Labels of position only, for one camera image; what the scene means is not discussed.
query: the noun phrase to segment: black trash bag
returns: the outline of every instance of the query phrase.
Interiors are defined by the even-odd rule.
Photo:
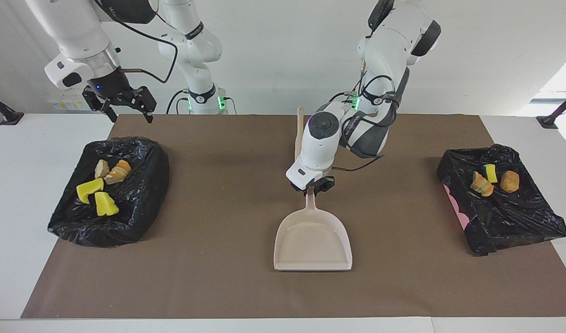
[[[99,160],[110,169],[118,160],[126,160],[132,171],[123,182],[104,185],[120,209],[117,215],[98,216],[93,194],[90,204],[82,203],[75,187],[94,179]],[[63,240],[90,247],[113,247],[141,239],[149,229],[166,196],[170,184],[168,155],[161,146],[144,137],[118,137],[90,142],[65,187],[48,231]]]
[[[509,194],[495,185],[493,194],[482,197],[470,188],[474,171],[484,164],[496,165],[497,179],[505,171],[519,174],[519,190]],[[437,167],[439,180],[458,203],[469,224],[464,234],[470,249],[479,255],[497,250],[555,240],[566,236],[566,225],[548,205],[511,147],[450,149]]]

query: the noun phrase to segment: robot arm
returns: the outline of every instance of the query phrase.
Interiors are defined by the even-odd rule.
[[[379,156],[408,82],[408,66],[432,49],[441,32],[437,22],[418,7],[394,0],[378,2],[369,27],[372,35],[363,38],[358,47],[367,64],[367,84],[359,92],[358,107],[355,110],[349,104],[332,102],[310,118],[301,154],[286,173],[298,190],[322,183],[338,145],[360,158]],[[327,127],[329,120],[338,126],[328,127],[327,135],[322,136],[319,130]]]
[[[178,32],[164,34],[162,39],[178,47],[176,64],[188,84],[188,105],[194,114],[218,114],[225,109],[224,92],[213,82],[205,62],[219,60],[223,48],[219,39],[205,28],[194,0],[163,0],[167,20]],[[174,49],[159,44],[160,53],[172,59]]]
[[[142,112],[147,122],[151,123],[151,113],[156,106],[155,99],[147,87],[133,89],[129,85],[120,67],[116,50],[101,29],[98,14],[93,7],[95,4],[88,0],[26,2],[61,51],[44,67],[53,84],[60,89],[69,89],[86,81],[88,86],[83,95],[92,110],[107,114],[114,122],[116,114],[110,105],[126,105]],[[114,5],[120,3],[118,0],[106,2]],[[130,5],[136,9],[147,9],[147,14],[152,12],[147,0],[137,0]],[[154,13],[147,16],[152,19]]]

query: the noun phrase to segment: beige dustpan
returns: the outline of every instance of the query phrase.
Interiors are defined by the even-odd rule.
[[[295,158],[301,151],[304,111],[297,109]],[[353,255],[347,231],[331,213],[315,206],[314,189],[305,196],[305,208],[291,213],[279,226],[274,241],[274,269],[279,271],[347,271]]]

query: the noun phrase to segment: brown paper mat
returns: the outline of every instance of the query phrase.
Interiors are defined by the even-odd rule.
[[[59,240],[22,318],[566,316],[551,243],[474,257],[437,180],[446,149],[492,144],[479,117],[400,115],[383,159],[335,173],[317,205],[351,241],[353,270],[337,273],[273,269],[279,223],[304,206],[285,179],[294,117],[121,115],[110,137],[131,135],[170,156],[154,225],[111,249]]]

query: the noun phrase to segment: white table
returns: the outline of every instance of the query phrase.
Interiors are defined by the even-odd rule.
[[[566,218],[566,141],[560,134],[534,118],[482,121],[495,142],[520,152],[553,210]],[[0,332],[566,332],[566,318],[19,320],[56,242],[44,226],[83,146],[106,139],[111,128],[105,116],[94,114],[27,114],[17,126],[0,127]],[[553,244],[566,265],[566,238]]]

